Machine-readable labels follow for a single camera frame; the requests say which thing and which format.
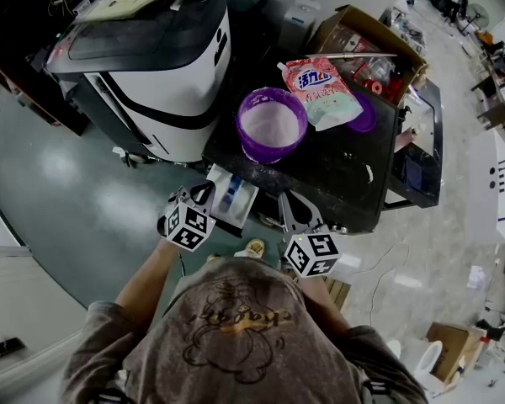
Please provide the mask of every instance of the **white powder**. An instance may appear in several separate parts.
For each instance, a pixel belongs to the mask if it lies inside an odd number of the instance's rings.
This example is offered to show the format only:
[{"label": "white powder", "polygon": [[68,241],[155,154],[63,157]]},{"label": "white powder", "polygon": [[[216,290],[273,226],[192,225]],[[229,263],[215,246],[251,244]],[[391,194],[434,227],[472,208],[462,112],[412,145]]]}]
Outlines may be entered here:
[{"label": "white powder", "polygon": [[250,108],[242,116],[242,127],[259,144],[288,146],[297,141],[300,127],[297,117],[279,102],[267,102]]},{"label": "white powder", "polygon": [[369,172],[369,183],[372,183],[374,181],[374,174],[372,173],[372,169],[370,169],[369,165],[366,165],[367,171]]}]

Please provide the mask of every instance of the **purple bowl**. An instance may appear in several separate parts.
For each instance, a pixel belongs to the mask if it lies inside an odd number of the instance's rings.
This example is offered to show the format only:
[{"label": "purple bowl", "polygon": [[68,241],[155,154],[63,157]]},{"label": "purple bowl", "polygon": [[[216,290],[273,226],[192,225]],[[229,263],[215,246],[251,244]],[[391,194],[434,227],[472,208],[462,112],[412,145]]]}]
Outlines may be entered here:
[{"label": "purple bowl", "polygon": [[[252,139],[243,129],[242,116],[249,109],[268,102],[283,104],[289,108],[297,118],[299,137],[293,144],[282,147],[265,146]],[[303,141],[307,126],[308,120],[306,118],[306,111],[301,102],[292,93],[281,90],[280,88],[265,87],[254,90],[243,99],[237,111],[236,127],[239,139],[242,142],[243,152],[245,152],[251,160],[259,163],[275,163],[281,158],[288,156],[296,149],[300,142]]]},{"label": "purple bowl", "polygon": [[359,104],[363,107],[363,112],[356,118],[346,123],[346,125],[360,133],[371,131],[376,126],[376,111],[370,101],[361,93],[353,93]]}]

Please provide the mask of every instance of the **blue label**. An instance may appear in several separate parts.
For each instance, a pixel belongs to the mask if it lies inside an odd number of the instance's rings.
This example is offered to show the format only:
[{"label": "blue label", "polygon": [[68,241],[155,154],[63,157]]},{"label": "blue label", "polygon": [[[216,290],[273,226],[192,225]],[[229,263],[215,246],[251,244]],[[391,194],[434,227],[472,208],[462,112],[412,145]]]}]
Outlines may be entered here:
[{"label": "blue label", "polygon": [[331,78],[332,76],[328,75],[327,73],[309,69],[297,77],[297,86],[301,90],[304,90],[307,87],[312,87],[313,85],[319,85],[328,82]]}]

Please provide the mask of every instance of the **purple lid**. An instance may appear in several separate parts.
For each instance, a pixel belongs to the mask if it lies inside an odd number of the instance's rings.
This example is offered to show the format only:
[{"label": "purple lid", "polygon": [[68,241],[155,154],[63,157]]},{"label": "purple lid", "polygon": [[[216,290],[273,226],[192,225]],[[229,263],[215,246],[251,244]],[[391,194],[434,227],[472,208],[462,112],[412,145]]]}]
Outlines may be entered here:
[{"label": "purple lid", "polygon": [[369,100],[361,93],[353,93],[359,104],[363,107],[363,112],[357,118],[346,123],[350,129],[360,133],[366,133],[374,129],[376,125],[376,111]]}]

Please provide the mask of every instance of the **black and white appliance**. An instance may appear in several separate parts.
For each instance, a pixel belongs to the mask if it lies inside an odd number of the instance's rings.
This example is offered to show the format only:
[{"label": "black and white appliance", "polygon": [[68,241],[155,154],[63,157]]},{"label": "black and white appliance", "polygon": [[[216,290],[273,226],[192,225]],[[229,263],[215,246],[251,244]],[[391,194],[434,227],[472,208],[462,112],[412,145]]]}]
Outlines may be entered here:
[{"label": "black and white appliance", "polygon": [[133,19],[72,25],[46,67],[118,146],[197,162],[228,99],[230,56],[226,0],[159,0]]}]

